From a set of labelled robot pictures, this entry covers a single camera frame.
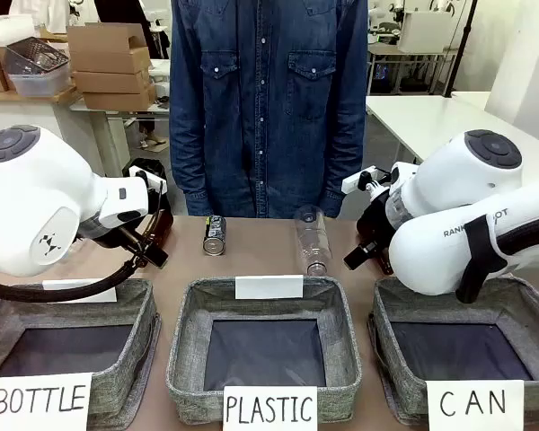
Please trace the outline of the wooden shelf board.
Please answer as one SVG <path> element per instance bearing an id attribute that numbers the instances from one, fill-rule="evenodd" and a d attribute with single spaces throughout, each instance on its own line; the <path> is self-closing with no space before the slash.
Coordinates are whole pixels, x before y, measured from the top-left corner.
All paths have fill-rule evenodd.
<path id="1" fill-rule="evenodd" d="M 53 96 L 36 96 L 36 97 L 26 97 L 21 96 L 17 92 L 0 92 L 0 101 L 3 102 L 46 102 L 54 104 L 72 104 L 75 101 L 79 100 L 82 97 L 82 94 L 77 91 L 77 88 L 74 85 L 67 87 L 62 92 L 57 93 Z"/>

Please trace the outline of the clear plastic storage bin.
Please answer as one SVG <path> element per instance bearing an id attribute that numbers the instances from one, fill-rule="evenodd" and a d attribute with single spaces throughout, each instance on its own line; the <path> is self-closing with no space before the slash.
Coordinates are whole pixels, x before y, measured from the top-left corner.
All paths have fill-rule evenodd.
<path id="1" fill-rule="evenodd" d="M 24 97 L 53 97 L 71 84 L 69 57 L 35 37 L 5 47 L 4 69 Z"/>

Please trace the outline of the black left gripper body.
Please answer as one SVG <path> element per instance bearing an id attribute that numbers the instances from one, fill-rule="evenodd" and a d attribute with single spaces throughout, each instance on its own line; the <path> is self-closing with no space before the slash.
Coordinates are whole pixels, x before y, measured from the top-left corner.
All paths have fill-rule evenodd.
<path id="1" fill-rule="evenodd" d="M 158 203 L 161 203 L 161 196 L 158 192 Z M 108 233 L 99 238 L 100 245 L 128 245 L 134 242 L 150 242 L 150 233 L 152 222 L 155 220 L 155 214 L 147 214 L 127 221 L 121 226 L 111 229 Z"/>

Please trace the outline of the white foam block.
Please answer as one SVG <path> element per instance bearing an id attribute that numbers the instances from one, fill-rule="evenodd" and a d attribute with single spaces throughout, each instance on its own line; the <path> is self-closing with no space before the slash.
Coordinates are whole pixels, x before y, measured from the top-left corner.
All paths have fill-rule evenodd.
<path id="1" fill-rule="evenodd" d="M 34 35 L 35 28 L 29 14 L 0 15 L 0 47 Z"/>

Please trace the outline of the grey fabric basket plastic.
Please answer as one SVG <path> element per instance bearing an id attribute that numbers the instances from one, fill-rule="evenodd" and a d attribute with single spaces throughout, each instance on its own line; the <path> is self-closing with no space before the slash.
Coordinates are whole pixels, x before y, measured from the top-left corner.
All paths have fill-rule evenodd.
<path id="1" fill-rule="evenodd" d="M 227 386 L 311 386 L 318 423 L 350 420 L 362 371 L 340 284 L 303 277 L 283 295 L 238 296 L 236 282 L 203 278 L 184 292 L 165 377 L 179 420 L 221 421 Z"/>

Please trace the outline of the white table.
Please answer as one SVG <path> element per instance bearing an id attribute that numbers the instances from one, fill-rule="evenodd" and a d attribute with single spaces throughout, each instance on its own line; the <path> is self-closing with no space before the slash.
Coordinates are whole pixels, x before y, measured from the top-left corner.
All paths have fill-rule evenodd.
<path id="1" fill-rule="evenodd" d="M 425 160 L 453 136 L 471 129 L 500 133 L 524 159 L 524 181 L 539 177 L 539 140 L 485 110 L 436 95 L 369 96 L 367 111 L 399 141 L 394 160 Z"/>

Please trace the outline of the grey fabric basket bottle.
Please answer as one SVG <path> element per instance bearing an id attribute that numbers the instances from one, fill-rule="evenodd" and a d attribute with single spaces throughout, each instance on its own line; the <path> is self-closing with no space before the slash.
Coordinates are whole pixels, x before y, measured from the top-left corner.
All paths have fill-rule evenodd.
<path id="1" fill-rule="evenodd" d="M 125 431 L 143 398 L 161 328 L 151 282 L 108 303 L 0 300 L 0 377 L 89 373 L 87 431 Z"/>

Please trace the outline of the flat cardboard box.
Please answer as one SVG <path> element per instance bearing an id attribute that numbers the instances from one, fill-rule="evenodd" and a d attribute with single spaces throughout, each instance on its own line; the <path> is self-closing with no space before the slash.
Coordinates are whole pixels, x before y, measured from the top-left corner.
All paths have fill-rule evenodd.
<path id="1" fill-rule="evenodd" d="M 151 83 L 146 70 L 135 74 L 75 71 L 73 77 L 77 89 L 86 93 L 141 93 Z"/>
<path id="2" fill-rule="evenodd" d="M 140 93 L 84 93 L 85 105 L 90 110 L 142 111 L 147 110 L 155 99 L 153 84 L 149 84 Z"/>

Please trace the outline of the black drink can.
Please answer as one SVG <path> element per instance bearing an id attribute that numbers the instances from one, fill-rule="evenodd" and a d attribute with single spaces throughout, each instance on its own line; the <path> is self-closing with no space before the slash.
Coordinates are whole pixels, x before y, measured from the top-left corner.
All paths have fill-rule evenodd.
<path id="1" fill-rule="evenodd" d="M 209 256 L 220 256 L 225 252 L 226 221 L 220 215 L 206 219 L 203 250 Z"/>

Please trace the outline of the person in denim shirt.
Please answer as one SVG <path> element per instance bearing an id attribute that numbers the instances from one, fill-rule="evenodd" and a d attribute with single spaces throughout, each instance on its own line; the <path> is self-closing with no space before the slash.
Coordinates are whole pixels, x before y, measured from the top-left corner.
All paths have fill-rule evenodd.
<path id="1" fill-rule="evenodd" d="M 363 161 L 367 0 L 172 0 L 170 156 L 192 216 L 340 213 Z"/>

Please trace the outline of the white BOTTLE paper label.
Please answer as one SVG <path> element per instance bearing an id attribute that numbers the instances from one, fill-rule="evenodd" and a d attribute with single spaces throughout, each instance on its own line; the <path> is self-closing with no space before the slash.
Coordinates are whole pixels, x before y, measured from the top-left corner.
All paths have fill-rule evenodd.
<path id="1" fill-rule="evenodd" d="M 0 377 L 0 431 L 86 431 L 91 373 Z"/>

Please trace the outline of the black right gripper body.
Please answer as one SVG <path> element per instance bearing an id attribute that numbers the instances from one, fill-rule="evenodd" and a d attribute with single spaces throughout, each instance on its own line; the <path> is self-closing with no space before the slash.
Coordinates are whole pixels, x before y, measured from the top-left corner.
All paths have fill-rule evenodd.
<path id="1" fill-rule="evenodd" d="M 358 219 L 358 246 L 365 253 L 365 259 L 375 259 L 384 274 L 392 274 L 389 260 L 389 246 L 393 238 L 393 227 L 385 214 L 388 192 L 374 198 Z"/>

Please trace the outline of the grey fabric basket can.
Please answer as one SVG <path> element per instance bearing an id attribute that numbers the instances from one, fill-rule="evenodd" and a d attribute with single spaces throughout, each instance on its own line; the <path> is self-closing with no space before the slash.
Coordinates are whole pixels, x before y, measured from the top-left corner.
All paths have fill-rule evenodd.
<path id="1" fill-rule="evenodd" d="M 405 426 L 428 424 L 428 381 L 460 380 L 524 381 L 525 422 L 539 423 L 539 292 L 525 280 L 489 280 L 465 304 L 381 279 L 367 326 L 388 406 Z"/>

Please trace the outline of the white CAN paper label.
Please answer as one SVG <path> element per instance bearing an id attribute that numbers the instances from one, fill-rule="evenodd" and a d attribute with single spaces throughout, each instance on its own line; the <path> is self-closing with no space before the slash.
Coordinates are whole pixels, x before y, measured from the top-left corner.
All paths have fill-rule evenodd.
<path id="1" fill-rule="evenodd" d="M 521 380 L 427 381 L 429 431 L 524 431 Z"/>

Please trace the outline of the white PLASTIC paper label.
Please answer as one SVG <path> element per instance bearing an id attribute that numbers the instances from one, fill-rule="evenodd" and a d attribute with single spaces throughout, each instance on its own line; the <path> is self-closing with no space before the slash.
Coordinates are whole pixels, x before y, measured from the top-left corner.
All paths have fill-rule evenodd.
<path id="1" fill-rule="evenodd" d="M 318 431 L 315 386 L 226 386 L 223 431 Z"/>

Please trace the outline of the large clear plastic bottle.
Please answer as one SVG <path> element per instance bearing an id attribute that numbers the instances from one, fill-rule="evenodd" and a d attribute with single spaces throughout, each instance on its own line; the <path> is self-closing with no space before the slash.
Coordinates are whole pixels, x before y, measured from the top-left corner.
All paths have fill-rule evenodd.
<path id="1" fill-rule="evenodd" d="M 327 276 L 332 255 L 322 210 L 312 205 L 300 207 L 295 228 L 303 271 L 310 277 Z"/>

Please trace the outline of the large white box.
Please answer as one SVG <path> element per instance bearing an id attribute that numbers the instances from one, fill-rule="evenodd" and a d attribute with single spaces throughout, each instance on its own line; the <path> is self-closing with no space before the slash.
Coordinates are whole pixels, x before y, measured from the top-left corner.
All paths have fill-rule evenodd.
<path id="1" fill-rule="evenodd" d="M 453 45 L 460 13 L 406 11 L 397 49 L 405 54 L 440 54 Z"/>

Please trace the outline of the open cardboard box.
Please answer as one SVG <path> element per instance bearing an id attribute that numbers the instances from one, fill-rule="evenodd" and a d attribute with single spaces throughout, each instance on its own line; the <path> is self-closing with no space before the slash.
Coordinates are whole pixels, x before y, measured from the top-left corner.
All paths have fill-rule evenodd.
<path id="1" fill-rule="evenodd" d="M 67 28 L 71 66 L 77 72 L 135 74 L 151 66 L 139 23 L 87 23 Z"/>

